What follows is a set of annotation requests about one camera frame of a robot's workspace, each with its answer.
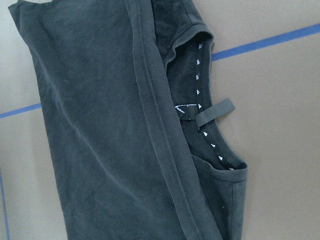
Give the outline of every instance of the blue tape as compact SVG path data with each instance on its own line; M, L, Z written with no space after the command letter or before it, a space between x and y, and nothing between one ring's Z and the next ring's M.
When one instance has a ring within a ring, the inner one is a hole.
M2 182L1 168L0 168L0 185L1 185L1 197L2 197L2 205L3 205L3 215L4 215L4 222L5 222L5 230L6 230L6 239L10 240L9 222L8 222L8 215L7 215L7 209L6 209L6 200L5 200L5 189L4 189L4 184Z
M259 41L254 41L245 45L237 46L227 50L219 51L211 55L212 61L217 61L220 59L225 59L238 54L243 54L253 50L265 48L271 45L287 42L293 39L309 36L312 34L320 33L320 23L300 28L294 31L289 31L276 36L268 37Z
M41 103L33 104L33 105L30 105L30 106L25 106L25 107L22 107L22 108L19 108L19 109L16 109L16 110L12 110L12 111L8 111L8 112L5 112L5 113L1 113L0 114L0 119L6 118L6 117L9 117L9 116L12 116L12 115L24 113L24 112L27 112L27 111L31 111L31 110L34 110L34 109L39 109L39 108L41 108Z

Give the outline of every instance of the olive green fabric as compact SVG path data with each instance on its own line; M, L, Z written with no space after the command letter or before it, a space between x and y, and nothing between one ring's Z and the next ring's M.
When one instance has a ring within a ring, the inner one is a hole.
M248 165L216 120L191 0L18 0L69 240L240 240Z
M200 91L198 89L196 90L196 94L200 94ZM175 106L180 120L195 120L198 130L200 130L201 126L207 124L213 119L216 119L224 114L235 110L235 106L229 98L226 98L218 104L212 105L211 107L201 112L198 112L198 108L199 105L197 104Z

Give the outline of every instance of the inner shirt fabric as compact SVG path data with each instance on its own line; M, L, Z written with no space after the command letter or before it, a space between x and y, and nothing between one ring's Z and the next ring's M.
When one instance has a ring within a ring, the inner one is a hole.
M68 240L240 240L248 165L213 119L192 0L18 0Z

